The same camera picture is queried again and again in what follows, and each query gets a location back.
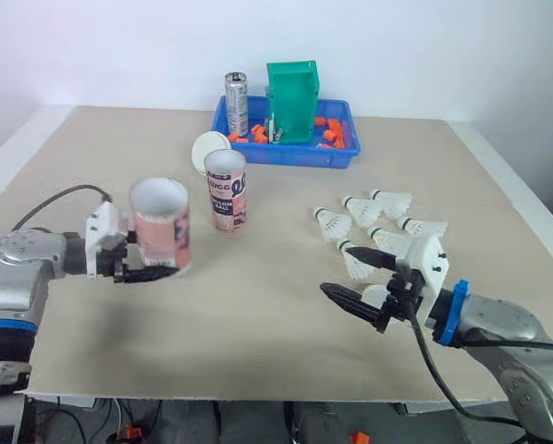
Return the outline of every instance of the beige tabletop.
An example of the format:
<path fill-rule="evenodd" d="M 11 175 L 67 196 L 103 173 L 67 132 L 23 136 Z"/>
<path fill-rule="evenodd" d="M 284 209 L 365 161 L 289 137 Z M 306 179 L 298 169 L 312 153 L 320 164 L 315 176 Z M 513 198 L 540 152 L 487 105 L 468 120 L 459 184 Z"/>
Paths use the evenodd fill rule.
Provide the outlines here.
<path fill-rule="evenodd" d="M 124 285 L 67 277 L 50 297 L 29 391 L 86 396 L 305 400 L 439 400 L 412 331 L 381 335 L 319 290 L 350 282 L 310 209 L 341 196 L 410 191 L 410 216 L 449 222 L 450 270 L 471 290 L 531 310 L 553 338 L 553 260 L 449 125 L 356 118 L 363 152 L 344 170 L 249 165 L 249 219 L 237 238 L 212 224 L 205 180 L 190 164 L 211 114 L 76 108 L 0 196 L 0 237 L 56 191 L 89 182 L 128 207 L 139 178 L 172 177 L 190 193 L 193 264 L 186 276 Z M 32 226 L 83 231 L 99 203 L 69 195 Z M 354 228 L 355 243 L 366 243 Z M 369 282 L 383 282 L 377 272 Z M 503 399 L 464 351 L 435 345 L 437 366 L 463 400 Z"/>

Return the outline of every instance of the paper cup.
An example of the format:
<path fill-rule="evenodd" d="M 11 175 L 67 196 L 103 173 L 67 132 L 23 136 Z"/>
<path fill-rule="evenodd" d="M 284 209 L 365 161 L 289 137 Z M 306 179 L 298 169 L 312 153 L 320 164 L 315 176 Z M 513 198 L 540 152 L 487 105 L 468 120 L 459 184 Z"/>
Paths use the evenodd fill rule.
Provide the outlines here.
<path fill-rule="evenodd" d="M 218 150 L 204 158 L 215 226 L 234 232 L 246 222 L 246 158 L 235 150 Z"/>
<path fill-rule="evenodd" d="M 173 179 L 143 179 L 133 185 L 130 202 L 145 266 L 185 270 L 192 260 L 186 188 Z"/>

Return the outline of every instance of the badminton shuttlecock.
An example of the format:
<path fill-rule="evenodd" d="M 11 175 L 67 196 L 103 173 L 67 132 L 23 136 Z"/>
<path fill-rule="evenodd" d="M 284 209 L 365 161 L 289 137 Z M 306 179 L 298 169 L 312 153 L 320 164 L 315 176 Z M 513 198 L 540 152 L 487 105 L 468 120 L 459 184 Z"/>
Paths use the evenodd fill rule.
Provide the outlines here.
<path fill-rule="evenodd" d="M 361 297 L 361 302 L 368 303 L 372 307 L 379 308 L 384 305 L 386 298 L 389 294 L 387 288 L 383 285 L 370 285 L 365 290 L 363 290 L 363 295 Z M 389 324 L 395 324 L 399 322 L 398 319 L 393 317 L 389 319 Z"/>
<path fill-rule="evenodd" d="M 322 236 L 326 242 L 336 242 L 344 238 L 352 227 L 352 219 L 349 215 L 333 213 L 319 207 L 313 210 L 313 216 L 317 219 L 322 229 Z"/>
<path fill-rule="evenodd" d="M 403 234 L 391 233 L 380 227 L 372 227 L 367 230 L 367 237 L 377 244 L 382 252 L 394 254 L 397 257 L 405 257 L 412 245 L 412 237 Z"/>
<path fill-rule="evenodd" d="M 373 225 L 381 215 L 381 203 L 370 199 L 356 199 L 352 196 L 346 196 L 342 199 L 342 206 L 349 210 L 355 222 L 363 228 Z"/>
<path fill-rule="evenodd" d="M 356 245 L 348 239 L 340 240 L 337 244 L 337 248 L 342 253 L 344 263 L 349 271 L 350 278 L 354 280 L 368 278 L 374 272 L 375 268 L 346 253 L 346 249 L 350 247 L 356 247 Z"/>
<path fill-rule="evenodd" d="M 396 220 L 406 214 L 412 202 L 412 195 L 409 192 L 383 192 L 375 189 L 369 197 L 380 202 L 386 216 Z"/>
<path fill-rule="evenodd" d="M 398 227 L 407 231 L 414 238 L 419 236 L 435 236 L 436 238 L 442 238 L 447 230 L 447 223 L 428 222 L 426 220 L 401 217 L 398 219 Z"/>

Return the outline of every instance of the blue tray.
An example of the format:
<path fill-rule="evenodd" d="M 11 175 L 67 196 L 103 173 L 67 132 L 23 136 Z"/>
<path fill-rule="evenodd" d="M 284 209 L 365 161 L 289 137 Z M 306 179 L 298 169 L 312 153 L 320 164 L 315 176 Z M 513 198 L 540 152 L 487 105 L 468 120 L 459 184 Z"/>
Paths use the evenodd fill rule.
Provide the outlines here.
<path fill-rule="evenodd" d="M 264 124 L 268 117 L 268 100 L 262 96 L 248 97 L 248 119 L 249 129 L 256 124 Z M 246 161 L 253 164 L 277 164 L 294 165 L 298 167 L 325 167 L 325 168 L 346 168 L 350 160 L 361 152 L 361 145 L 357 137 L 357 131 L 352 122 L 349 104 L 343 100 L 318 100 L 315 114 L 320 117 L 337 118 L 342 124 L 345 148 L 342 150 L 332 148 L 317 148 L 317 143 L 325 142 L 322 133 L 326 127 L 315 127 L 310 143 L 282 145 L 277 143 L 238 143 L 232 142 L 233 149 L 238 150 L 246 156 Z M 219 131 L 229 134 L 227 128 L 227 110 L 225 95 L 219 100 L 219 105 L 213 117 L 212 131 Z"/>

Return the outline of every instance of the cable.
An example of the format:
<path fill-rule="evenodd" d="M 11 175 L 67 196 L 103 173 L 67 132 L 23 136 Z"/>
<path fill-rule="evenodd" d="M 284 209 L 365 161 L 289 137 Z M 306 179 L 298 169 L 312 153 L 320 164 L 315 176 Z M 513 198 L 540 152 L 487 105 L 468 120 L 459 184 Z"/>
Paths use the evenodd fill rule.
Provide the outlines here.
<path fill-rule="evenodd" d="M 96 187 L 95 185 L 77 185 L 75 187 L 67 188 L 66 190 L 62 190 L 61 192 L 58 192 L 52 197 L 49 197 L 44 202 L 40 203 L 38 206 L 30 210 L 28 214 L 26 214 L 24 217 L 21 218 L 21 220 L 11 229 L 12 231 L 15 231 L 17 229 L 20 229 L 26 222 L 28 222 L 30 219 L 34 217 L 36 213 L 43 210 L 46 206 L 50 205 L 52 202 L 56 201 L 57 199 L 60 199 L 61 197 L 74 192 L 78 190 L 94 190 L 98 191 L 100 194 L 102 194 L 102 200 L 107 202 L 112 202 L 112 196 L 108 194 L 106 191 L 102 190 L 101 188 Z"/>
<path fill-rule="evenodd" d="M 127 405 L 125 405 L 125 403 L 122 400 L 118 400 L 118 403 L 120 404 L 120 407 L 122 407 L 122 410 L 124 410 L 127 413 L 127 415 L 129 416 L 130 423 L 132 425 L 135 425 L 135 420 L 132 417 L 132 411 L 130 410 L 129 400 L 127 400 L 128 408 L 127 408 Z"/>
<path fill-rule="evenodd" d="M 95 437 L 97 437 L 98 434 L 102 430 L 104 430 L 104 427 L 106 427 L 106 424 L 108 424 L 108 420 L 110 419 L 111 414 L 112 414 L 112 401 L 108 400 L 108 413 L 106 414 L 106 418 L 102 422 L 102 425 L 100 425 L 100 427 L 95 432 L 93 432 L 92 435 L 90 436 L 90 439 L 89 439 L 90 444 L 93 444 L 93 440 L 95 439 Z"/>
<path fill-rule="evenodd" d="M 511 444 L 523 444 L 523 442 L 527 442 L 527 434 L 523 435 L 519 439 L 515 439 Z"/>
<path fill-rule="evenodd" d="M 52 410 L 45 410 L 43 413 L 46 413 L 46 412 L 51 412 Z M 81 422 L 80 420 L 78 419 L 78 417 L 67 411 L 67 410 L 62 410 L 62 409 L 58 409 L 58 410 L 54 410 L 54 414 L 53 416 L 51 416 L 50 419 L 52 419 L 55 415 L 59 414 L 59 413 L 63 413 L 63 414 L 66 414 L 67 416 L 69 416 L 74 422 L 75 424 L 77 425 L 77 428 L 80 430 L 80 434 L 81 434 L 81 441 L 83 441 L 83 444 L 88 444 L 88 440 L 85 438 L 85 431 L 83 430 L 83 426 L 81 425 Z"/>
<path fill-rule="evenodd" d="M 416 342 L 418 342 L 418 347 L 421 350 L 421 355 L 423 356 L 424 363 L 426 364 L 426 367 L 428 368 L 428 371 L 431 373 L 431 376 L 435 380 L 436 384 L 441 389 L 443 394 L 446 396 L 448 401 L 451 403 L 453 408 L 457 410 L 458 413 L 465 416 L 466 418 L 470 418 L 474 421 L 499 423 L 499 424 L 506 424 L 508 426 L 516 426 L 516 427 L 523 428 L 521 423 L 519 421 L 515 421 L 514 419 L 503 418 L 500 416 L 480 416 L 474 413 L 470 413 L 463 408 L 463 406 L 453 395 L 450 388 L 447 386 L 447 384 L 439 374 L 438 370 L 436 369 L 435 363 L 433 362 L 433 357 L 431 356 L 431 353 L 428 350 L 428 347 L 426 346 L 426 341 L 424 340 L 423 331 L 421 330 L 421 326 L 418 323 L 418 320 L 416 319 L 416 313 L 414 312 L 413 303 L 410 301 L 404 301 L 404 305 L 407 307 L 409 319 L 412 324 L 412 330 L 414 330 L 414 336 L 416 337 Z"/>
<path fill-rule="evenodd" d="M 149 437 L 154 431 L 155 425 L 157 424 L 157 418 L 159 417 L 159 413 L 162 410 L 162 402 L 163 402 L 162 400 L 159 400 L 159 404 L 157 404 L 157 410 L 155 410 L 154 421 L 152 422 L 151 427 L 149 428 L 149 433 L 147 434 L 147 437 Z"/>
<path fill-rule="evenodd" d="M 117 434 L 118 434 L 122 430 L 122 410 L 120 410 L 120 403 L 116 398 L 114 398 L 114 402 L 117 404 L 117 409 L 118 409 L 118 427 L 117 427 Z"/>
<path fill-rule="evenodd" d="M 56 407 L 54 409 L 50 409 L 50 411 L 54 410 L 54 413 L 50 415 L 50 417 L 48 419 L 45 419 L 44 421 L 42 421 L 41 423 L 38 424 L 38 428 L 42 428 L 45 424 L 49 423 L 50 421 L 53 420 L 53 418 L 55 417 L 56 415 L 56 412 L 58 412 L 59 410 L 61 410 L 61 397 L 60 396 L 57 396 L 56 397 Z M 45 410 L 43 412 L 38 412 L 39 415 L 43 414 L 44 412 L 49 412 L 49 410 Z"/>
<path fill-rule="evenodd" d="M 521 347 L 525 349 L 552 350 L 551 342 L 534 342 L 532 340 L 466 340 L 462 347 Z"/>

